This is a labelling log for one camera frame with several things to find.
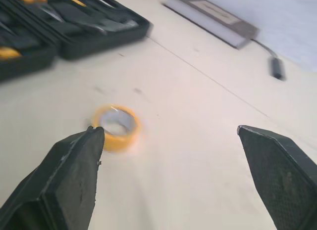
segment cable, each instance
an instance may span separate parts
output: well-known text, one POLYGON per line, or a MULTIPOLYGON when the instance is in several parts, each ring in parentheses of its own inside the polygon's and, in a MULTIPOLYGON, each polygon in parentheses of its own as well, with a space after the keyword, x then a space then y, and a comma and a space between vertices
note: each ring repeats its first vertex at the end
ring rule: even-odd
POLYGON ((276 54, 272 49, 270 49, 269 47, 263 45, 261 42, 259 42, 259 41, 257 41, 257 40, 252 39, 252 41, 254 41, 254 42, 257 43, 258 45, 260 45, 261 47, 263 47, 264 49, 266 49, 266 50, 272 55, 272 57, 278 58, 277 54, 276 54))

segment white wall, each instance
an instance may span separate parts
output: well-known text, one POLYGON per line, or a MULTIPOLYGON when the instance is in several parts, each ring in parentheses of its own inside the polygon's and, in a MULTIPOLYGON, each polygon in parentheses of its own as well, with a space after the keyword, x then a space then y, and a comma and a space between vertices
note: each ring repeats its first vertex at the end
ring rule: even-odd
POLYGON ((210 0, 261 29, 259 40, 317 72, 317 0, 210 0))

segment roll of tape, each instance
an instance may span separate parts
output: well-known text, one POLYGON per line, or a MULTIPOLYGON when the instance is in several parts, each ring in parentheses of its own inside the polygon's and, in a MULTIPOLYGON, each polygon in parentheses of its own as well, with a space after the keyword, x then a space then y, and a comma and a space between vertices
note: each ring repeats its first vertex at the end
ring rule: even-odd
POLYGON ((135 141, 141 127, 134 112, 120 105, 99 108, 92 125, 105 130, 104 149, 107 151, 122 151, 128 147, 135 141))

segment label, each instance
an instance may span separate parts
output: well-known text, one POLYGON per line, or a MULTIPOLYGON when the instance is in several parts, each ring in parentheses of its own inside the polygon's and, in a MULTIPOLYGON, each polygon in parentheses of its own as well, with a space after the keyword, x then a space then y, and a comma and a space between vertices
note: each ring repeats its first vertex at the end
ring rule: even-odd
POLYGON ((191 4, 199 7, 200 9, 208 12, 210 15, 216 17, 217 19, 223 21, 226 24, 234 24, 240 21, 239 18, 231 15, 230 13, 222 10, 221 8, 217 7, 216 5, 206 1, 206 0, 198 0, 198 1, 191 1, 191 4))

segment white table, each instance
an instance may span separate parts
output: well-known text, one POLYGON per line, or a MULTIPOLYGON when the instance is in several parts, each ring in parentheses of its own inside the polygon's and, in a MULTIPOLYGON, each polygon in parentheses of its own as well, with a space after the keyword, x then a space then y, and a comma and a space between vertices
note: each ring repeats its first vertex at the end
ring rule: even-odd
POLYGON ((269 76, 256 44, 237 51, 161 5, 118 0, 149 19, 143 42, 0 86, 0 205, 51 146, 86 129, 95 109, 134 110, 143 130, 104 152, 89 230, 273 230, 236 128, 292 138, 317 161, 317 74, 284 60, 269 76))

